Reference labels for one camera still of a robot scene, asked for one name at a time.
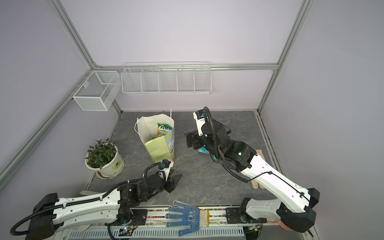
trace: white wire rack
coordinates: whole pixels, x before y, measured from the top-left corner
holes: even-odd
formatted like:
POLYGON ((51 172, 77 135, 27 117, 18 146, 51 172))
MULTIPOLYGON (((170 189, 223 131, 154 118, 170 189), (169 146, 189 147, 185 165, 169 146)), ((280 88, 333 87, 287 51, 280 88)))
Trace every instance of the white wire rack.
POLYGON ((116 71, 93 71, 73 99, 84 111, 108 111, 120 87, 116 71))
POLYGON ((126 94, 173 94, 212 92, 209 64, 130 65, 123 63, 122 91, 126 94))

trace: gift bag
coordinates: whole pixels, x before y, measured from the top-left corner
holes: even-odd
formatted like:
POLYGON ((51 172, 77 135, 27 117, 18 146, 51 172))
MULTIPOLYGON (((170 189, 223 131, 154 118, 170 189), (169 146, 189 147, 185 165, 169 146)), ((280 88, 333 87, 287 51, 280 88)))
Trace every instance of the gift bag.
POLYGON ((140 136, 141 142, 145 145, 149 155, 154 162, 161 162, 163 159, 174 161, 175 159, 175 121, 165 114, 141 117, 137 119, 135 131, 140 136), (159 124, 168 124, 172 130, 164 136, 156 137, 159 124))

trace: flower pot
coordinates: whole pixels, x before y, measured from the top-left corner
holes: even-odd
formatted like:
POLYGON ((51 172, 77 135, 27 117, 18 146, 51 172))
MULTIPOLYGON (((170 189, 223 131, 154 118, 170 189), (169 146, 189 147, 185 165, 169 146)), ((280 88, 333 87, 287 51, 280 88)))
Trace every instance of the flower pot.
POLYGON ((103 177, 106 177, 106 178, 117 175, 117 173, 119 173, 120 170, 124 167, 124 159, 119 154, 118 148, 116 146, 115 146, 115 149, 116 149, 115 157, 112 159, 111 162, 109 162, 108 164, 105 164, 101 169, 90 167, 87 164, 88 159, 85 159, 85 166, 87 166, 87 168, 91 170, 98 171, 103 177))

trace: white rope handle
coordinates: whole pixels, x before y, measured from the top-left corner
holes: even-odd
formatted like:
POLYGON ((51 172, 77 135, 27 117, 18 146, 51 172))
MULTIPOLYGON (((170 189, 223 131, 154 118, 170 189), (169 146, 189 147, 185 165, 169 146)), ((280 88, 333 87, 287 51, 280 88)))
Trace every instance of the white rope handle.
POLYGON ((137 125, 138 122, 139 122, 139 118, 137 118, 136 123, 135 123, 135 126, 133 127, 133 129, 135 130, 135 132, 137 132, 137 134, 139 134, 139 132, 136 131, 136 125, 137 125))

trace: green snack bag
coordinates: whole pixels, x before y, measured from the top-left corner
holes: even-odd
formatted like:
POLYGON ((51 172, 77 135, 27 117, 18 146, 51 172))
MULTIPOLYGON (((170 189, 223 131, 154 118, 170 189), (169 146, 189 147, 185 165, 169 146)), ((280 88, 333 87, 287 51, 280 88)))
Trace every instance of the green snack bag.
POLYGON ((158 129, 157 129, 156 137, 164 136, 164 135, 166 135, 167 133, 169 133, 172 130, 172 127, 169 126, 168 124, 160 124, 160 123, 158 123, 157 126, 158 126, 158 129))

